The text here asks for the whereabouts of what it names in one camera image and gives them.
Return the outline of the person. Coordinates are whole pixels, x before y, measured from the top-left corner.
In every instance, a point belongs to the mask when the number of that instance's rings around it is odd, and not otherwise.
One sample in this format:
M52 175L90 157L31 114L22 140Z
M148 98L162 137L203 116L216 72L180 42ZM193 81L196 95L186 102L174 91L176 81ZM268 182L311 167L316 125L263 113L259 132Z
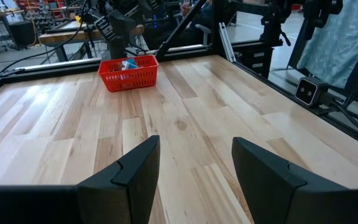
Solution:
M190 2L180 3L180 13L183 17L185 17L193 6ZM196 25L199 24L201 26L207 27L211 29L211 24L213 22L213 0L206 0L206 2L202 5L199 12L196 13L193 20L190 23L189 28L195 29Z

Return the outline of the black aluminium table frame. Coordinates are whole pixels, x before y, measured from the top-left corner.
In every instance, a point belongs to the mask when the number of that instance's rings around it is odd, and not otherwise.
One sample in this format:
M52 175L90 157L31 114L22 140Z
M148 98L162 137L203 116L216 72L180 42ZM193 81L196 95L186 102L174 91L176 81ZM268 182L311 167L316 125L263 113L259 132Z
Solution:
M162 44L162 46L153 53L156 59L159 62L168 62L172 60L179 59L188 59L195 58L201 56L208 56L219 54L222 55L224 52L223 43L219 43L221 38L219 37L217 40L212 40L212 43L207 46L199 46L199 47L180 47L178 49L169 49L168 47L173 43L174 38L179 36L179 32L184 30L184 25L188 24L190 20L194 17L195 13L190 12L189 16L186 16L182 22L179 23L178 28L174 30L174 33L168 38L168 40ZM90 60L75 60L72 62L62 62L56 65L37 65L34 68L32 67L21 67L18 69L14 69L12 71L7 71L4 69L0 73L0 87L7 83L17 83L17 82L26 82L31 80L40 80L45 78L55 78L62 77L67 75L74 75L77 73L85 73L85 72L95 72L97 68L99 68L99 64L101 63L100 59L90 59ZM231 62L239 68L243 69L246 72L249 72L238 62ZM323 120L327 121L329 124L334 125L336 128L340 129L344 133L350 135L354 139L358 141L358 132L347 127L344 123L333 118L329 115L329 113L334 111L334 107L330 107L330 109L318 109L318 108L310 108L304 105L302 102L297 100L294 95L289 94L286 96L290 100L298 103L302 107L309 110L311 113L319 116Z

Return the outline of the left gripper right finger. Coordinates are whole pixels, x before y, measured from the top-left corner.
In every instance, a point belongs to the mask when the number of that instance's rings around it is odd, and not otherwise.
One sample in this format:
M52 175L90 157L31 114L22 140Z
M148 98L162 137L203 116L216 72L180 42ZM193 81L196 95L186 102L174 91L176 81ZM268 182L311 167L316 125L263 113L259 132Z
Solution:
M232 160L255 224L336 222L334 196L346 187L240 137Z

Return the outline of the red slotted plastic basket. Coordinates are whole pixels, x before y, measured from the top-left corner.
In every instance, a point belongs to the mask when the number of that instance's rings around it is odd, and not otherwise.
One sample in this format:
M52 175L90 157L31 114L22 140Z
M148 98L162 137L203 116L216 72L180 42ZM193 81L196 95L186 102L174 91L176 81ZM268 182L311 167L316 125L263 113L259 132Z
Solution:
M154 86L157 82L158 62L154 55L132 57L137 68L122 70L122 62L129 58L102 61L98 68L105 87L110 92Z

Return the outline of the silver aluminium extrusion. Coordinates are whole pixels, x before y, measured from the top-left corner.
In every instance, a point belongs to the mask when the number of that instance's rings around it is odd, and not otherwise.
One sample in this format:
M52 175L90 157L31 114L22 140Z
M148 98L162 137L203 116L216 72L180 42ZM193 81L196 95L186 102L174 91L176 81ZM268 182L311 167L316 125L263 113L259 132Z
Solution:
M219 35L221 37L221 41L223 43L223 48L226 54L226 59L230 62L236 62L236 56L232 49L231 42L229 40L229 36L227 34L225 23L219 23Z

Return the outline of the pale patterned curtain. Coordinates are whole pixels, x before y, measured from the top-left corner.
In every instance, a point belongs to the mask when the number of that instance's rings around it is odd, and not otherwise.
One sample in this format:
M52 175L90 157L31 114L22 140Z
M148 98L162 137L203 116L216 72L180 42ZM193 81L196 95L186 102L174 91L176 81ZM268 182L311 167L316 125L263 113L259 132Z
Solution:
M296 65L325 83L344 88L358 62L358 0L343 0L338 15L317 29Z

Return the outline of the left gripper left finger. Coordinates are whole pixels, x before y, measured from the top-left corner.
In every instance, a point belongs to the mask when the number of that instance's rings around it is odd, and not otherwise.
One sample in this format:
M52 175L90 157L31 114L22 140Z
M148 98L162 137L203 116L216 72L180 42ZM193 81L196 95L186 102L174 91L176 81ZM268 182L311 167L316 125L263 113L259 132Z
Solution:
M148 224L160 170L153 135L77 185L84 224Z

